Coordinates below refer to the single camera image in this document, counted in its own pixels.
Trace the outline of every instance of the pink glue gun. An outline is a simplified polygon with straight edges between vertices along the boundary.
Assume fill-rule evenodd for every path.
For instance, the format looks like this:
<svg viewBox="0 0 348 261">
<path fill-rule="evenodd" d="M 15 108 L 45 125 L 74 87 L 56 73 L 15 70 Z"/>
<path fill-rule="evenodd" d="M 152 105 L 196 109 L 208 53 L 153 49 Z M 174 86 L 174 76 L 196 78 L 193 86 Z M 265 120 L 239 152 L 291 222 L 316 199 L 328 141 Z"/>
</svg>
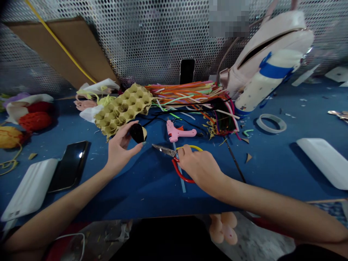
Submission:
<svg viewBox="0 0 348 261">
<path fill-rule="evenodd" d="M 167 132 L 170 136 L 170 142 L 177 142 L 179 137 L 194 137 L 197 134 L 195 129 L 192 130 L 184 130 L 183 127 L 176 128 L 174 127 L 174 123 L 171 120 L 167 120 Z"/>
</svg>

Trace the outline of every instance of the red scissors handle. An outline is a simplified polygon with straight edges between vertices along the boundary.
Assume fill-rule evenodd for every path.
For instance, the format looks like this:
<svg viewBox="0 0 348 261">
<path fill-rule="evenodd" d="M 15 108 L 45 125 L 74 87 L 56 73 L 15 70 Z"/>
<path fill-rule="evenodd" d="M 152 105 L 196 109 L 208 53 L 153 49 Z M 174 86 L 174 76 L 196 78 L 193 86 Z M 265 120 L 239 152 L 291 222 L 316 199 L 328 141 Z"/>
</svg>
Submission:
<svg viewBox="0 0 348 261">
<path fill-rule="evenodd" d="M 179 171 L 179 168 L 178 168 L 178 164 L 177 162 L 180 162 L 177 157 L 174 157 L 172 160 L 172 163 L 174 165 L 174 168 L 175 170 L 177 171 L 177 174 L 179 175 L 180 178 L 182 178 L 184 181 L 188 182 L 188 183 L 195 183 L 193 179 L 188 179 L 188 178 L 185 178 Z"/>
</svg>

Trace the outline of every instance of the blue table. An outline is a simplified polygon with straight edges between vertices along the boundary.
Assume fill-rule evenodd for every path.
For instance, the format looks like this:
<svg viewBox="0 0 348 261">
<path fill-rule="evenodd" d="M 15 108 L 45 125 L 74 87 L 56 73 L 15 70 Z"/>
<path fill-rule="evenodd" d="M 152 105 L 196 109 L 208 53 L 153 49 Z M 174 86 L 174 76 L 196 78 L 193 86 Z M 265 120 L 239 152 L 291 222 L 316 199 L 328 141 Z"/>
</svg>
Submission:
<svg viewBox="0 0 348 261">
<path fill-rule="evenodd" d="M 278 96 L 270 100 L 264 109 L 255 110 L 245 119 L 245 123 L 240 123 L 246 125 L 244 129 L 254 129 L 250 144 L 238 141 L 235 135 L 230 136 L 227 142 L 234 152 L 247 183 L 303 201 L 336 200 L 348 197 L 347 191 L 333 187 L 294 144 L 299 138 L 321 137 L 348 158 L 348 141 L 345 139 L 348 126 L 336 116 L 327 114 L 328 110 L 348 109 L 348 89 L 326 88 L 334 85 L 337 83 L 330 81 L 320 85 L 282 86 Z M 299 100 L 301 98 L 308 101 L 302 102 Z M 56 101 L 55 104 L 60 114 L 57 124 L 51 130 L 33 136 L 18 157 L 20 164 L 12 172 L 0 177 L 0 213 L 5 210 L 27 168 L 35 162 L 48 158 L 60 159 L 68 144 L 83 140 L 91 142 L 81 183 L 105 165 L 108 147 L 105 136 L 101 132 L 95 133 L 98 128 L 79 117 L 79 111 L 75 109 L 72 100 Z M 283 113 L 291 114 L 296 118 L 279 115 L 280 108 Z M 254 119 L 262 113 L 280 116 L 286 121 L 288 129 L 279 135 L 270 135 L 257 129 Z M 196 125 L 205 122 L 199 115 L 196 118 L 194 122 Z M 142 124 L 148 121 L 139 119 Z M 176 126 L 181 126 L 181 123 L 185 129 L 192 128 L 183 122 L 176 122 Z M 170 157 L 151 147 L 151 143 L 171 146 L 166 134 L 165 122 L 154 120 L 146 129 L 148 131 L 147 145 L 86 206 L 76 221 L 208 214 L 236 210 L 211 198 L 195 184 L 185 183 L 187 193 L 183 194 L 180 179 L 174 171 Z M 177 146 L 187 143 L 210 151 L 224 173 L 241 181 L 227 145 L 219 146 L 223 140 L 222 137 L 214 137 L 210 141 L 199 137 L 180 138 Z M 2 150 L 0 161 L 11 159 L 15 153 L 16 150 Z M 28 160 L 30 153 L 38 155 L 30 161 Z M 247 153 L 250 153 L 253 158 L 245 163 Z M 68 192 L 69 190 L 48 194 L 42 207 L 47 207 Z M 33 215 L 21 218 L 19 224 L 23 224 Z"/>
</svg>

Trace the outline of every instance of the cardboard sheet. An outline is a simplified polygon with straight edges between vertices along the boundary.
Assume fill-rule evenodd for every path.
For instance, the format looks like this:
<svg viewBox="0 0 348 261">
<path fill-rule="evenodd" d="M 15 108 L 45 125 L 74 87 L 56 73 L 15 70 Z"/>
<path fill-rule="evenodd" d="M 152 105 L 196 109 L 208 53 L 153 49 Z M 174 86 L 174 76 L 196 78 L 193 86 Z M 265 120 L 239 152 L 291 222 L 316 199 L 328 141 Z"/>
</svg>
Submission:
<svg viewBox="0 0 348 261">
<path fill-rule="evenodd" d="M 47 24 L 91 78 L 97 82 L 110 78 L 120 85 L 102 48 L 82 18 L 47 22 Z M 75 66 L 41 23 L 21 22 L 6 25 L 76 89 L 86 82 L 93 84 Z"/>
</svg>

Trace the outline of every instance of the white tape roll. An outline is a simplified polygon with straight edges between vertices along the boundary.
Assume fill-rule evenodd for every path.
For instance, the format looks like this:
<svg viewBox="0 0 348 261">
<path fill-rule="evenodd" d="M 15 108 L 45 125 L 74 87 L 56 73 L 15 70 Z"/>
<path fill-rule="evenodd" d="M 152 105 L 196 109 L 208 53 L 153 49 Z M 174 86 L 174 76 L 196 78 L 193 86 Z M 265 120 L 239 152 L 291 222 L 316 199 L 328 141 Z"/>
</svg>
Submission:
<svg viewBox="0 0 348 261">
<path fill-rule="evenodd" d="M 266 124 L 263 123 L 262 119 L 270 119 L 276 122 L 280 129 L 272 129 L 268 127 Z M 281 133 L 286 130 L 286 123 L 281 118 L 272 115 L 272 114 L 261 114 L 260 117 L 256 121 L 257 125 L 264 131 L 270 132 L 270 133 Z"/>
</svg>

